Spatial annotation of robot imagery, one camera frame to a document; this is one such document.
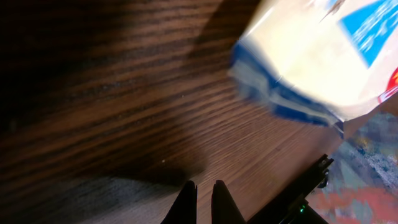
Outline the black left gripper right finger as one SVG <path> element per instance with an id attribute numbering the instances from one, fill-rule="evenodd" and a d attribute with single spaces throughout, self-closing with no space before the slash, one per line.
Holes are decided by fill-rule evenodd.
<path id="1" fill-rule="evenodd" d="M 212 224 L 246 224 L 236 206 L 227 186 L 222 180 L 217 180 L 213 186 L 211 197 Z"/>

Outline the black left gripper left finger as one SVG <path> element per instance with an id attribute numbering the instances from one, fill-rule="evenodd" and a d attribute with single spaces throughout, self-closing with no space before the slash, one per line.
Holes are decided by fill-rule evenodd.
<path id="1" fill-rule="evenodd" d="M 197 186 L 187 181 L 161 224 L 197 223 Z"/>

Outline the red purple pad pack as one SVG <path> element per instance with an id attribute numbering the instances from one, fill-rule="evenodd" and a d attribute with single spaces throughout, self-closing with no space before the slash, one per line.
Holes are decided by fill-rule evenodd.
<path id="1" fill-rule="evenodd" d="M 397 223 L 397 117 L 374 115 L 332 154 L 309 205 L 328 223 Z"/>

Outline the yellow snack bag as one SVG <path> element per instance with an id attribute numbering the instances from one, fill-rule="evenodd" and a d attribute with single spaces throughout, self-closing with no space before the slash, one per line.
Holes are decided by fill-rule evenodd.
<path id="1" fill-rule="evenodd" d="M 261 1 L 230 74 L 280 116 L 340 127 L 397 92 L 397 0 Z"/>

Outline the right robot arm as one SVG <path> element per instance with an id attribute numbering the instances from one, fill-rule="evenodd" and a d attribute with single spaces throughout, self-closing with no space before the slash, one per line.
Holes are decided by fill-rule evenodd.
<path id="1" fill-rule="evenodd" d="M 333 159 L 326 154 L 322 155 L 247 223 L 327 224 L 327 221 L 308 204 L 306 197 L 315 189 L 323 189 L 328 185 L 328 168 L 332 163 Z"/>

